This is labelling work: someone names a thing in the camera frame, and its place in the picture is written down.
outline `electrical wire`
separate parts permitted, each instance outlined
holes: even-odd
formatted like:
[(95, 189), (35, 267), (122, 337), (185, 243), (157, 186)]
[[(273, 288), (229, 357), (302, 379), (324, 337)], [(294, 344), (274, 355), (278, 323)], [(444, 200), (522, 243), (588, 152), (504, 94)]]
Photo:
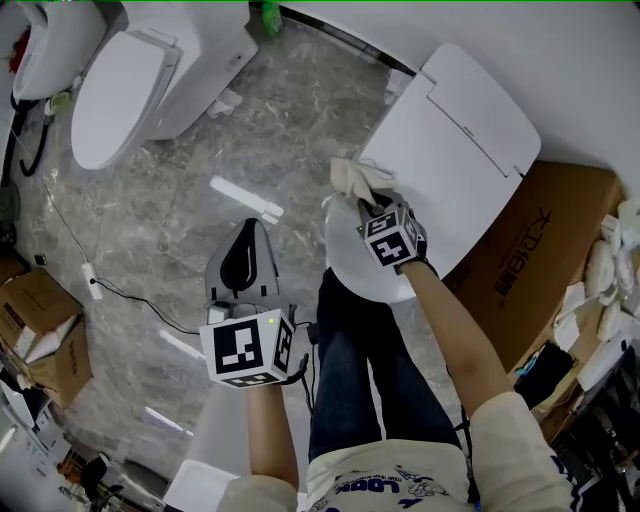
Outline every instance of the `electrical wire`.
[(169, 316), (165, 317), (165, 315), (162, 314), (162, 312), (158, 309), (158, 307), (153, 302), (150, 302), (147, 299), (142, 299), (140, 297), (135, 297), (133, 295), (127, 295), (126, 293), (121, 293), (120, 291), (118, 291), (118, 290), (116, 290), (114, 288), (111, 288), (111, 287), (107, 286), (106, 284), (104, 284), (103, 282), (101, 282), (101, 279), (91, 279), (91, 284), (93, 284), (93, 283), (98, 283), (104, 289), (109, 290), (111, 293), (115, 293), (116, 295), (119, 295), (123, 299), (129, 299), (129, 300), (134, 300), (134, 301), (138, 301), (138, 302), (144, 302), (147, 306), (149, 306), (151, 308), (151, 310), (156, 315), (158, 315), (158, 318), (160, 318), (160, 320), (162, 320), (168, 326), (173, 327), (176, 331), (179, 331), (179, 332), (184, 333), (184, 334), (191, 334), (192, 336), (199, 336), (200, 335), (200, 333), (198, 333), (196, 331), (190, 331), (186, 327), (182, 327), (178, 322), (176, 322), (175, 320), (172, 320), (171, 318), (169, 318)]
[[(11, 130), (11, 133), (13, 134), (14, 138), (16, 139), (16, 142), (20, 145), (20, 147), (22, 148), (22, 150), (29, 156), (29, 158), (31, 160), (33, 160), (33, 155), (31, 154), (31, 151), (29, 151), (25, 145), (22, 143), (22, 141), (20, 140), (20, 137), (18, 137), (18, 135), (16, 134), (15, 131), (13, 131), (13, 128), (9, 127), (9, 129)], [(82, 256), (84, 257), (84, 261), (85, 263), (89, 263), (89, 258), (87, 257), (87, 253), (84, 250), (84, 248), (82, 247), (82, 245), (80, 244), (80, 242), (78, 241), (78, 239), (75, 237), (75, 235), (73, 234), (73, 231), (71, 230), (71, 228), (69, 227), (69, 224), (67, 224), (67, 221), (64, 220), (64, 217), (62, 216), (62, 214), (60, 213), (60, 210), (58, 210), (58, 207), (56, 206), (56, 203), (53, 200), (53, 196), (51, 195), (51, 192), (49, 191), (49, 187), (47, 187), (47, 184), (44, 182), (44, 180), (42, 179), (42, 176), (40, 176), (40, 172), (38, 171), (38, 169), (36, 168), (35, 170), (35, 175), (38, 177), (38, 181), (40, 181), (40, 184), (42, 185), (42, 187), (44, 188), (45, 192), (47, 193), (47, 196), (49, 197), (49, 201), (51, 202), (51, 206), (53, 206), (53, 209), (55, 210), (55, 212), (58, 214), (58, 217), (60, 218), (60, 220), (62, 221), (62, 223), (64, 224), (64, 227), (67, 228), (67, 231), (69, 232), (69, 234), (71, 235), (71, 238), (73, 239), (73, 241), (75, 242), (75, 244), (78, 246), (78, 249), (80, 249), (80, 252), (82, 252)]]
[(82, 252), (82, 256), (84, 256), (85, 263), (89, 263), (89, 258), (87, 257), (86, 251), (84, 250), (84, 248), (82, 247), (80, 242), (78, 242), (78, 239), (73, 234), (73, 231), (71, 231), (71, 228), (69, 227), (69, 224), (67, 224), (67, 221), (64, 220), (64, 217), (60, 213), (60, 210), (58, 210), (58, 207), (56, 206), (56, 203), (53, 202), (53, 197), (51, 196), (51, 192), (49, 192), (49, 187), (47, 187), (47, 185), (45, 184), (44, 180), (40, 176), (40, 172), (38, 171), (38, 169), (36, 169), (35, 175), (38, 177), (38, 180), (40, 180), (40, 183), (42, 184), (42, 186), (44, 187), (45, 191), (47, 192), (47, 195), (49, 196), (49, 201), (51, 202), (51, 206), (53, 206), (53, 209), (56, 211), (56, 213), (58, 214), (58, 217), (60, 217), (60, 220), (62, 221), (64, 226), (67, 228), (67, 231), (71, 235), (71, 238), (73, 239), (73, 241), (78, 246), (78, 249), (80, 249), (80, 251)]
[(316, 347), (311, 345), (311, 406), (316, 408)]
[(307, 385), (307, 379), (305, 376), (302, 376), (302, 387), (304, 388), (305, 398), (307, 400), (307, 409), (309, 409), (309, 414), (313, 417), (313, 405), (311, 405), (311, 398), (309, 394), (309, 386)]

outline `white toilet seat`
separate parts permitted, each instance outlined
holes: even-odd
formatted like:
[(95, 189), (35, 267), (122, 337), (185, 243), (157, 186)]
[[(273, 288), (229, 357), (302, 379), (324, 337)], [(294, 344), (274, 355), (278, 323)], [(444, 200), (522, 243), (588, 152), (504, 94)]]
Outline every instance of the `white toilet seat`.
[(120, 32), (100, 51), (82, 85), (71, 123), (78, 164), (102, 169), (146, 139), (175, 71), (175, 48), (139, 32)]

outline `white wall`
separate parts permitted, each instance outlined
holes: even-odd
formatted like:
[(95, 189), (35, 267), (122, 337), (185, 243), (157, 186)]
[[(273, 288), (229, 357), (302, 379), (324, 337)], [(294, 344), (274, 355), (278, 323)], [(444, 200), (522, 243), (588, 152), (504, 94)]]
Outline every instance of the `white wall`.
[(513, 97), (541, 157), (616, 170), (640, 195), (640, 10), (632, 3), (313, 3), (326, 21), (418, 70), (444, 42)]

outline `marble floor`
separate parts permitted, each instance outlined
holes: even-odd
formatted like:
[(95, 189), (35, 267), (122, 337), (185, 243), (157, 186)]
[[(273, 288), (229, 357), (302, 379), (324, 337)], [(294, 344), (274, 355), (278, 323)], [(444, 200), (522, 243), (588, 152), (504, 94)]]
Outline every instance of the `marble floor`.
[[(260, 51), (231, 83), (242, 103), (229, 115), (203, 115), (175, 140), (147, 142), (120, 165), (81, 169), (70, 147), (71, 112), (58, 115), (40, 176), (98, 274), (132, 295), (155, 302), (190, 330), (204, 321), (204, 267), (223, 236), (257, 212), (209, 186), (213, 176), (277, 204), (265, 223), (280, 287), (298, 304), (298, 322), (313, 320), (325, 267), (323, 200), (332, 194), (329, 158), (352, 156), (388, 108), (389, 68), (359, 50), (285, 20), (268, 38), (259, 19), (249, 30)], [(41, 115), (22, 137), (34, 151)], [(85, 307), (93, 379), (63, 414), (79, 441), (172, 477), (190, 437), (149, 409), (194, 428), (213, 391), (204, 363), (160, 336), (170, 332), (201, 349), (199, 339), (173, 331), (145, 305), (110, 293), (94, 301), (81, 272), (84, 257), (36, 176), (13, 177), (22, 198), (18, 248), (46, 269)], [(458, 401), (441, 354), (414, 301), (393, 307), (409, 351), (457, 422)], [(308, 351), (297, 334), (294, 363)], [(286, 388), (290, 417), (308, 418), (302, 386)]]

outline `black cable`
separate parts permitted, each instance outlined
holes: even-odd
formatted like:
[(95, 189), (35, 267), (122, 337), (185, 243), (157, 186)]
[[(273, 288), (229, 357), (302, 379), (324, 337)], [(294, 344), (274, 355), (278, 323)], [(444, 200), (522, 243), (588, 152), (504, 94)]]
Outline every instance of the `black cable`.
[(313, 406), (311, 405), (311, 398), (309, 395), (309, 386), (307, 385), (307, 379), (305, 376), (302, 376), (302, 387), (304, 388), (305, 398), (307, 400), (307, 409), (309, 409), (309, 414), (313, 416)]
[(171, 321), (167, 320), (162, 315), (160, 310), (152, 302), (149, 302), (147, 299), (141, 299), (140, 297), (134, 297), (133, 295), (127, 295), (126, 293), (120, 293), (118, 290), (114, 290), (113, 288), (111, 288), (111, 287), (107, 286), (106, 284), (100, 282), (99, 279), (91, 279), (90, 283), (91, 284), (98, 283), (100, 286), (102, 286), (106, 290), (109, 290), (111, 293), (115, 293), (116, 295), (119, 295), (123, 299), (129, 299), (129, 300), (135, 300), (135, 301), (138, 301), (138, 302), (144, 302), (147, 306), (149, 306), (152, 309), (152, 311), (156, 315), (158, 315), (158, 318), (160, 318), (160, 320), (162, 320), (168, 326), (173, 327), (176, 331), (179, 331), (179, 332), (184, 333), (184, 334), (191, 334), (192, 336), (199, 336), (200, 335), (200, 333), (198, 333), (196, 331), (189, 331), (187, 329), (179, 327), (178, 325), (176, 325), (178, 322), (176, 322), (175, 320), (171, 320)]
[(311, 345), (311, 405), (316, 408), (316, 347)]

